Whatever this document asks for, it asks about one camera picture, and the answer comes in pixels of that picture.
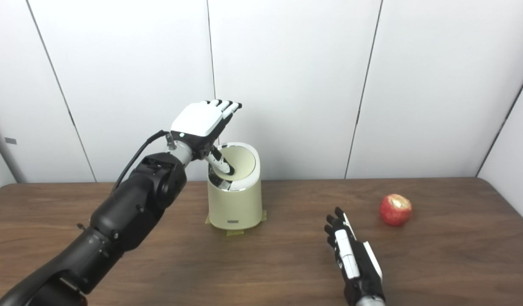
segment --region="red apple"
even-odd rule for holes
[[[413,213],[413,204],[409,199],[399,194],[388,194],[380,203],[380,217],[387,224],[400,227],[405,224]]]

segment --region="yellow tape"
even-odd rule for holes
[[[235,236],[244,234],[244,230],[228,230],[227,236]]]

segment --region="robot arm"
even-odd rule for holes
[[[339,207],[327,216],[324,230],[335,250],[335,261],[345,280],[345,298],[350,306],[385,306],[382,270],[368,242],[356,240],[348,217]]]
[[[170,133],[159,132],[137,152],[110,196],[92,214],[88,227],[63,252],[15,285],[0,306],[85,306],[89,294],[124,252],[152,231],[185,186],[191,160],[210,159],[231,172],[213,143],[240,104],[214,100],[193,103],[178,116]],[[169,150],[144,157],[123,183],[142,150],[167,136]]]

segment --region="wooden table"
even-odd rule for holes
[[[76,238],[111,186],[2,188],[0,296]],[[378,217],[389,193],[413,203],[403,228]],[[90,305],[344,306],[323,231],[335,206],[370,242],[389,306],[523,305],[523,219],[481,179],[266,181],[263,205],[267,221],[228,237],[205,224],[206,183],[188,183]]]

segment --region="cream trash can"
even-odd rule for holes
[[[232,176],[209,165],[209,220],[225,230],[253,228],[263,215],[260,157],[249,144],[232,142],[218,150],[235,169]]]

